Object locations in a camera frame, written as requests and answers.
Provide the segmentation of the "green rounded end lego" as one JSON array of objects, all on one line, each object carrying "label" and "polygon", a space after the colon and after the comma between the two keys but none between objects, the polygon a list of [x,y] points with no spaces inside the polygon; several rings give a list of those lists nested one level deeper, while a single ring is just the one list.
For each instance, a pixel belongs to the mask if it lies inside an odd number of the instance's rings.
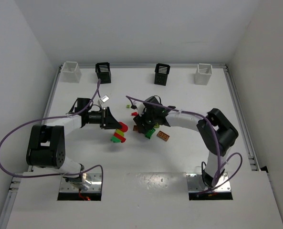
[{"label": "green rounded end lego", "polygon": [[113,143],[121,143],[121,140],[114,135],[111,137],[110,141]]}]

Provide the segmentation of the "green long lego brick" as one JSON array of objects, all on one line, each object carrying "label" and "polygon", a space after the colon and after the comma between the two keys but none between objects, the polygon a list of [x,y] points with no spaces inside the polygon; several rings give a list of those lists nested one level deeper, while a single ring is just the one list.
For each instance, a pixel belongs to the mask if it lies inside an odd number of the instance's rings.
[{"label": "green long lego brick", "polygon": [[145,133],[145,137],[148,138],[148,139],[151,139],[152,135],[155,133],[155,129],[152,128],[150,130],[148,130],[146,133]]}]

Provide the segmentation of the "brown long lego plate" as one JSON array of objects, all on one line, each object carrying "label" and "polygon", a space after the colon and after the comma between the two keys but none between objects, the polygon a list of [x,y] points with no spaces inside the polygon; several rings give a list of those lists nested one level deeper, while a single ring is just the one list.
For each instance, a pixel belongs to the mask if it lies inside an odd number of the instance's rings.
[{"label": "brown long lego plate", "polygon": [[165,142],[167,142],[169,140],[169,138],[170,138],[170,136],[168,134],[166,134],[166,133],[164,133],[162,131],[159,131],[157,133],[157,137],[162,139],[162,140],[164,140]]}]

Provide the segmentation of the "lime rounded lego brick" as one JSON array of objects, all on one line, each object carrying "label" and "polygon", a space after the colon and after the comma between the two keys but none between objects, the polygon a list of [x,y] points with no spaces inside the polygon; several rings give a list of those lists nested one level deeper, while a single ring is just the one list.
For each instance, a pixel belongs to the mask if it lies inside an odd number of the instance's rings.
[{"label": "lime rounded lego brick", "polygon": [[119,134],[120,136],[124,136],[124,132],[120,129],[115,130],[115,133]]}]

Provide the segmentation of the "tan thin lego plate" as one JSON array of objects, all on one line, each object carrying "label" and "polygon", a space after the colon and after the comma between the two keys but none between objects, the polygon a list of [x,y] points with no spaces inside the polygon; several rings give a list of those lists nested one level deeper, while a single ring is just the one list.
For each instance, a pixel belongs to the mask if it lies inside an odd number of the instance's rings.
[{"label": "tan thin lego plate", "polygon": [[139,132],[139,129],[138,129],[137,125],[135,125],[135,126],[133,127],[133,131]]}]

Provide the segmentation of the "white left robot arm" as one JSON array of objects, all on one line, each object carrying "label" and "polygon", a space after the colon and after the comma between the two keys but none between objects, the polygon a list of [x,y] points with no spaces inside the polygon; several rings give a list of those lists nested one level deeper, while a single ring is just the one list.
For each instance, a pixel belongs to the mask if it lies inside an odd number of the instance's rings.
[{"label": "white left robot arm", "polygon": [[27,148],[27,164],[53,169],[68,178],[80,177],[84,166],[66,155],[65,137],[86,124],[99,125],[101,129],[122,128],[120,122],[112,116],[109,107],[90,112],[86,109],[46,125],[34,125]]}]

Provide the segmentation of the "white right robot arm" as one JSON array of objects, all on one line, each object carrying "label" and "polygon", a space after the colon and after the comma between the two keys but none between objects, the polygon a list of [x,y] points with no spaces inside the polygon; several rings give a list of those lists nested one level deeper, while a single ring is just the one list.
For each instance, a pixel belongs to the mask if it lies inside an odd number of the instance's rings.
[{"label": "white right robot arm", "polygon": [[205,186],[214,187],[224,172],[229,149],[239,136],[237,129],[218,108],[213,108],[202,115],[179,110],[174,106],[163,106],[155,96],[145,101],[128,97],[138,115],[133,118],[138,132],[144,135],[155,125],[182,127],[200,134],[209,151],[202,180]]}]

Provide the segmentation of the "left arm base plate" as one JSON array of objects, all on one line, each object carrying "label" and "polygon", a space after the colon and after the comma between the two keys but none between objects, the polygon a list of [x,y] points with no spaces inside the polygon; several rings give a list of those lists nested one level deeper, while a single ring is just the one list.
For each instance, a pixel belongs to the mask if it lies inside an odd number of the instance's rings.
[{"label": "left arm base plate", "polygon": [[62,177],[59,191],[62,193],[99,193],[102,188],[102,174],[86,173],[81,177]]}]

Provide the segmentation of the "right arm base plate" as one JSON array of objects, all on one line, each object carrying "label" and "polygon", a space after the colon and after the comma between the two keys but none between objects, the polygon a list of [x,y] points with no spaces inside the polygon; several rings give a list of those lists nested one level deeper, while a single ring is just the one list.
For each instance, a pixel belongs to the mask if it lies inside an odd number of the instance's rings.
[{"label": "right arm base plate", "polygon": [[205,181],[201,173],[187,173],[187,184],[188,184],[188,192],[192,194],[196,194],[199,192],[204,192],[205,190],[209,190],[209,192],[218,192],[218,193],[226,193],[231,192],[231,185],[229,181],[228,173],[223,173],[218,182],[216,182],[216,186],[210,186],[212,182]]}]

